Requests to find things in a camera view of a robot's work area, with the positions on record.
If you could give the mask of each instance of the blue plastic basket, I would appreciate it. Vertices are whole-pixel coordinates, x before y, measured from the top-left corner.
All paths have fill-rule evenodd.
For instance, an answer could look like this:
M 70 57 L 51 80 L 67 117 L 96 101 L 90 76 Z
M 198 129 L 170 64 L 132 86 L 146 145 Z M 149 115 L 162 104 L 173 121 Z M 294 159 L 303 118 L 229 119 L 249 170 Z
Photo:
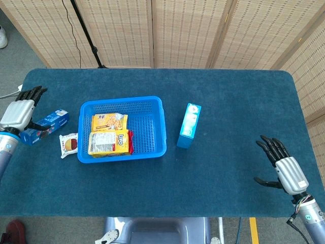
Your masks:
M 97 113 L 127 114 L 127 128 L 134 132 L 134 153 L 129 156 L 93 158 L 88 154 L 91 117 Z M 159 97 L 137 97 L 89 101 L 80 108 L 78 159 L 82 163 L 101 163 L 156 158 L 166 152 L 166 126 Z

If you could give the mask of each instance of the white shoe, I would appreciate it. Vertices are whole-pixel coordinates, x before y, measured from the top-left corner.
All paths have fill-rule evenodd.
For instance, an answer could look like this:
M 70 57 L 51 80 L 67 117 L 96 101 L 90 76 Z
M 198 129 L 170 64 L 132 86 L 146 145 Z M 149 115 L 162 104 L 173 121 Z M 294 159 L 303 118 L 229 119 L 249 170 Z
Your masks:
M 7 37 L 6 37 L 6 32 L 5 32 L 5 29 L 1 26 L 1 29 L 0 29 L 0 48 L 6 47 L 7 44 L 8 44 L 8 40 L 7 40 Z

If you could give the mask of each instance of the blue tablecloth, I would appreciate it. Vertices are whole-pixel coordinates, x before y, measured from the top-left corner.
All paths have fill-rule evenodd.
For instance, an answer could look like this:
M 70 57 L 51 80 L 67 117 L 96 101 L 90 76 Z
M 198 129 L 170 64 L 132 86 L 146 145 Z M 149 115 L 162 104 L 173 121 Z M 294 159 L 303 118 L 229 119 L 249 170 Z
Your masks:
M 276 172 L 255 144 L 283 141 L 304 170 L 308 191 L 325 197 L 292 77 L 283 71 L 187 69 L 36 69 L 23 89 L 48 88 L 37 121 L 65 109 L 70 121 L 34 146 L 20 144 L 0 186 L 0 215 L 289 216 L 291 196 L 258 185 Z M 78 131 L 89 100 L 161 98 L 167 152 L 157 159 L 82 164 L 60 158 L 59 135 Z M 176 147 L 188 102 L 202 106 L 190 149 Z

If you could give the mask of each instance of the floor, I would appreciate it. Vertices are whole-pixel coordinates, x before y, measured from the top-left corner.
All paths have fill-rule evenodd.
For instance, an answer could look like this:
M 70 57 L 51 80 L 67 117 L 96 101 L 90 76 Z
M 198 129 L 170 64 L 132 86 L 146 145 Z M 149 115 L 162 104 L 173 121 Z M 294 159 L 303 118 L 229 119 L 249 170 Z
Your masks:
M 15 92 L 23 83 L 26 74 L 34 68 L 45 68 L 40 59 L 25 42 L 20 33 L 0 10 L 0 25 L 7 32 L 8 45 L 0 49 L 0 78 L 2 89 L 0 96 Z M 6 107 L 14 98 L 0 100 L 0 118 Z M 0 233 L 12 219 L 20 219 L 26 226 L 28 243 L 32 244 L 82 244 L 94 243 L 101 238 L 104 229 L 104 218 L 70 218 L 70 217 L 0 217 Z M 304 244 L 297 232 L 286 225 L 288 218 L 258 218 L 257 229 L 259 242 L 262 244 Z M 226 244 L 235 244 L 239 218 L 224 218 L 224 236 Z M 295 224 L 313 243 L 302 222 Z M 218 236 L 217 219 L 211 218 L 212 236 Z M 249 219 L 243 218 L 239 243 L 252 243 Z

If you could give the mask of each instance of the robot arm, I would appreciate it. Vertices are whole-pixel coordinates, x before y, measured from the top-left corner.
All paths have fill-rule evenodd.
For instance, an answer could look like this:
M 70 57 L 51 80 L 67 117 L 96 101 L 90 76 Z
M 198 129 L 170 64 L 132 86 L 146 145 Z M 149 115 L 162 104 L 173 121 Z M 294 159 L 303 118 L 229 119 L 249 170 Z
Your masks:
M 310 194 L 307 194 L 306 190 L 309 182 L 298 162 L 289 155 L 281 141 L 266 136 L 261 136 L 261 139 L 265 143 L 261 141 L 256 143 L 266 153 L 278 174 L 278 181 L 265 181 L 258 177 L 255 177 L 254 180 L 262 186 L 283 189 L 286 193 L 292 195 L 295 212 L 291 215 L 287 224 L 298 231 L 308 243 L 303 233 L 293 224 L 296 216 L 299 215 L 314 243 L 325 243 L 325 216 L 316 200 Z
M 0 181 L 19 141 L 19 133 L 26 129 L 47 130 L 32 122 L 31 116 L 46 88 L 37 86 L 22 91 L 14 102 L 7 107 L 0 121 Z

